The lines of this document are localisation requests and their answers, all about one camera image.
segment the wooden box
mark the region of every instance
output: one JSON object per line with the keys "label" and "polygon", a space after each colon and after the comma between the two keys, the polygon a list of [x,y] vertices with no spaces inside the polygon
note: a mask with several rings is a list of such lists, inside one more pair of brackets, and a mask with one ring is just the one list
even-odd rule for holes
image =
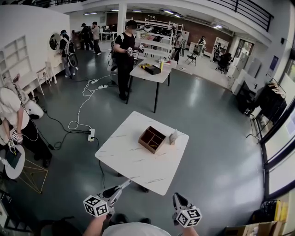
{"label": "wooden box", "polygon": [[164,143],[165,135],[149,126],[139,137],[138,142],[143,145],[148,151],[155,154]]}

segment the gray shirt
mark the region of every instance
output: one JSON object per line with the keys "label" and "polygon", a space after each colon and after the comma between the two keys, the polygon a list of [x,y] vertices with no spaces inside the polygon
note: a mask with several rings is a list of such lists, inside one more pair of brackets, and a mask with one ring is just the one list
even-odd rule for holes
{"label": "gray shirt", "polygon": [[91,29],[91,31],[93,33],[94,40],[100,39],[100,28],[98,26],[96,26],[94,29]]}

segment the extension cord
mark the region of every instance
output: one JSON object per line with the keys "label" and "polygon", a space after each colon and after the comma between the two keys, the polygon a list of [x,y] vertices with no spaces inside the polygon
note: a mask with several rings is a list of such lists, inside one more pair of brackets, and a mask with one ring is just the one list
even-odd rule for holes
{"label": "extension cord", "polygon": [[98,88],[99,89],[105,89],[105,88],[107,88],[107,85],[106,84],[103,84],[103,85],[99,86]]}
{"label": "extension cord", "polygon": [[89,142],[94,141],[94,133],[95,133],[95,129],[89,129],[89,135],[88,135],[88,141]]}
{"label": "extension cord", "polygon": [[94,83],[96,83],[97,81],[98,81],[98,79],[93,79],[93,80],[91,81],[91,83],[94,84]]}

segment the white shirt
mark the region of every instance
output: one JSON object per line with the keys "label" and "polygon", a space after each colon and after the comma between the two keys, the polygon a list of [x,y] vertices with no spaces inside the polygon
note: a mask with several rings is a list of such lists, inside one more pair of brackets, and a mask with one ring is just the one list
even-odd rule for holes
{"label": "white shirt", "polygon": [[117,224],[108,227],[102,236],[171,236],[165,230],[145,223]]}
{"label": "white shirt", "polygon": [[176,48],[180,48],[180,46],[181,46],[183,40],[184,40],[183,36],[180,35],[180,36],[178,37],[178,39],[176,40],[176,45],[175,45],[175,47],[176,47]]}
{"label": "white shirt", "polygon": [[[18,96],[8,88],[0,88],[0,119],[6,120],[16,130],[18,128],[18,110],[20,109],[21,101]],[[25,128],[29,122],[29,115],[24,111],[22,128]]]}
{"label": "white shirt", "polygon": [[93,33],[93,40],[100,39],[100,28],[96,26],[94,29],[91,30]]}

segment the poster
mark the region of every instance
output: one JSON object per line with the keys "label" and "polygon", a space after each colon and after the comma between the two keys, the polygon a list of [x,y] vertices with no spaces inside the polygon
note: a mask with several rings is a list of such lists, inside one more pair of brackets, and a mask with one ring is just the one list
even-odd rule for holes
{"label": "poster", "polygon": [[273,59],[272,59],[272,62],[271,62],[271,66],[269,67],[269,69],[267,71],[267,74],[266,74],[270,78],[272,78],[272,74],[273,74],[273,71],[276,68],[277,61],[278,61],[278,57],[273,56]]}

